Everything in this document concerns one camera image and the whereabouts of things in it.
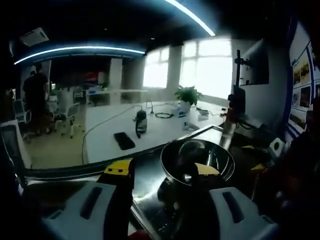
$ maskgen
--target white column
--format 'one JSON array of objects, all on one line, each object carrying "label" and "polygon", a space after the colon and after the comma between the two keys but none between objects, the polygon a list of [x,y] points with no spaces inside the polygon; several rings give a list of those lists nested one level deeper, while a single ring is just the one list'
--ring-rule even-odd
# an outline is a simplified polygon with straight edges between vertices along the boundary
[{"label": "white column", "polygon": [[[110,90],[120,90],[122,79],[122,59],[112,58],[110,64],[110,74],[109,74],[109,89]],[[110,94],[110,104],[120,104],[121,103],[121,93],[115,92]]]}]

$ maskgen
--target desk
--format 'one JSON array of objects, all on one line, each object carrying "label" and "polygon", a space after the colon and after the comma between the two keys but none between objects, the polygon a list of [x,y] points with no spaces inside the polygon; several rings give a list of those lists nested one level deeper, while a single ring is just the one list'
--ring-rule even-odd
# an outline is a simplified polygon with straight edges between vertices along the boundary
[{"label": "desk", "polygon": [[[154,112],[170,113],[172,105],[164,102],[154,102]],[[89,131],[97,124],[115,116],[123,111],[132,108],[134,104],[96,106],[87,108],[85,116],[85,131]],[[136,106],[125,113],[97,126],[90,131],[85,137],[85,146],[89,163],[97,163],[105,160],[111,160],[144,151],[156,146],[166,144],[172,140],[185,136],[194,130],[183,130],[183,123],[190,122],[198,128],[203,128],[207,125],[219,126],[224,122],[224,119],[217,114],[222,112],[221,106],[198,102],[198,106],[209,110],[214,116],[209,115],[209,119],[198,121],[198,111],[192,107],[190,113],[186,117],[178,118],[173,116],[168,119],[158,118],[154,115],[147,116],[147,131],[138,138],[135,131],[136,123],[133,118],[137,111],[141,109]],[[135,143],[135,147],[128,150],[121,150],[118,143],[114,139],[114,134],[125,132]]]},{"label": "desk", "polygon": [[139,90],[139,89],[111,89],[111,90],[101,90],[99,86],[93,86],[90,87],[88,90],[85,92],[85,103],[88,105],[89,103],[89,97],[90,96],[95,96],[95,95],[105,95],[109,94],[110,96],[110,104],[115,105],[115,104],[120,104],[121,103],[121,93],[147,93],[148,91],[146,90]]}]

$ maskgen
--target ceiling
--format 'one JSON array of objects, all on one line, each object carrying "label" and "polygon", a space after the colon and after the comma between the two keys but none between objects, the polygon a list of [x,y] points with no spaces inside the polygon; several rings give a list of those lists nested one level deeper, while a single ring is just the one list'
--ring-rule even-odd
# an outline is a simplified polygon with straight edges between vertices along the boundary
[{"label": "ceiling", "polygon": [[[216,35],[238,39],[266,38],[283,45],[289,15],[276,0],[177,0]],[[13,53],[58,44],[100,42],[146,51],[209,34],[165,0],[24,0],[10,1]],[[42,27],[48,42],[27,47],[19,37]]]}]

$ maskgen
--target computer monitor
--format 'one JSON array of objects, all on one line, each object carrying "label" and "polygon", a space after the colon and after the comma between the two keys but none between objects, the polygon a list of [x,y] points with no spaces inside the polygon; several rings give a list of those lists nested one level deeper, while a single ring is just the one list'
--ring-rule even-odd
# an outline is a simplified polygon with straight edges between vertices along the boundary
[{"label": "computer monitor", "polygon": [[243,56],[239,86],[269,84],[269,58],[265,40],[254,44]]}]

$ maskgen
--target air vent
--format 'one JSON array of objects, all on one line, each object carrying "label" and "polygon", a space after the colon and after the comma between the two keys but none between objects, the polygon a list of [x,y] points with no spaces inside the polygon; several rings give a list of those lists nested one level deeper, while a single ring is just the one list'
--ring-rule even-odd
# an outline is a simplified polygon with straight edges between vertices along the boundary
[{"label": "air vent", "polygon": [[43,31],[41,27],[36,28],[33,31],[28,32],[24,36],[20,37],[20,40],[27,45],[28,47],[36,45],[45,41],[48,41],[49,38]]}]

